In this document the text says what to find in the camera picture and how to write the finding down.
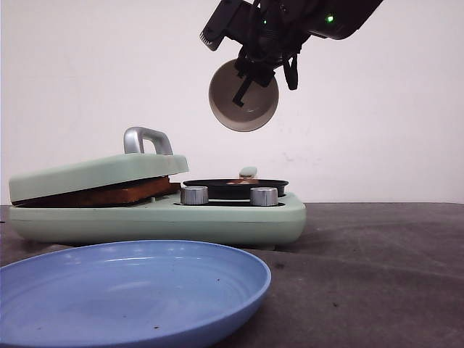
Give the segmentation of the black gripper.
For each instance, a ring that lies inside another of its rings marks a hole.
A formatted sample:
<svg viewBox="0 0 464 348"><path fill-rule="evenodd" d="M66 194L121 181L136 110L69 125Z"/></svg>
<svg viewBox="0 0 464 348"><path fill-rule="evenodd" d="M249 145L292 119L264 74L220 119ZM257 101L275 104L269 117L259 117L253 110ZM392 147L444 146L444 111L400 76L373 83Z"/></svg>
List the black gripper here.
<svg viewBox="0 0 464 348"><path fill-rule="evenodd" d="M235 61L240 86L233 103L242 98L252 82L266 87L282 67L287 85L298 86L297 55L310 37L301 28L308 1L220 1L199 37L215 51L224 38L241 44Z"/></svg>

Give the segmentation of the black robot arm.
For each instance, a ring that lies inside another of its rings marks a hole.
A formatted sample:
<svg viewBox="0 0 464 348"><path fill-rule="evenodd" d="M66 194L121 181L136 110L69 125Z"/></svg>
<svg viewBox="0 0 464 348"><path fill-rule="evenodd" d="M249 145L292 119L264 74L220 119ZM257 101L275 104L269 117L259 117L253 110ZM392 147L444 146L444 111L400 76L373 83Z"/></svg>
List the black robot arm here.
<svg viewBox="0 0 464 348"><path fill-rule="evenodd" d="M244 82L232 101L243 107L251 84L268 87L278 67L288 88L297 89L297 56L303 43L310 36L348 38L379 5L375 0L220 1L200 38L212 51L224 38L241 44L234 67Z"/></svg>

